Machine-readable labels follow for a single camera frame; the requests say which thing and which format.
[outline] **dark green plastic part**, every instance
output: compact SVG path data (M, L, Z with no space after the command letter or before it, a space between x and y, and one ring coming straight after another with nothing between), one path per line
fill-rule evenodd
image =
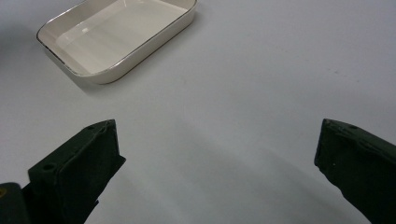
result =
M84 128L29 169L22 191L6 185L12 190L0 198L0 223L82 224L124 162L114 119Z
M315 165L372 223L396 223L396 146L325 119Z

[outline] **white table surface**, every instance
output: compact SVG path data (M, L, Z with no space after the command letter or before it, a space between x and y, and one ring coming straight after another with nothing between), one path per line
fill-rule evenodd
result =
M321 121L396 144L393 0L200 0L122 79L71 79L35 33L77 0L0 1L0 182L115 119L127 162L87 223L369 223L314 165Z

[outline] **screw hole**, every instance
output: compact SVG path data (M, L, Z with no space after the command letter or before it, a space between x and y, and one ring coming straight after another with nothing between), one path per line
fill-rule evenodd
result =
M44 171L51 171L53 169L55 169L55 164L53 164L53 163L49 163L49 164L43 166Z
M0 198L7 194L7 189L0 189Z

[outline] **white ceramic dish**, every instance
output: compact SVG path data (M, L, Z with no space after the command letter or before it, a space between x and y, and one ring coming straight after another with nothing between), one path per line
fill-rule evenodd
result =
M188 26L196 0L87 0L47 22L40 41L74 76L117 80Z

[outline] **rectangular baking dish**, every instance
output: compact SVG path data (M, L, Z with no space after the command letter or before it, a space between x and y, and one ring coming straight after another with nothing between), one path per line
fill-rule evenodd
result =
M117 80L188 26L196 0L87 0L48 21L37 40L74 76Z

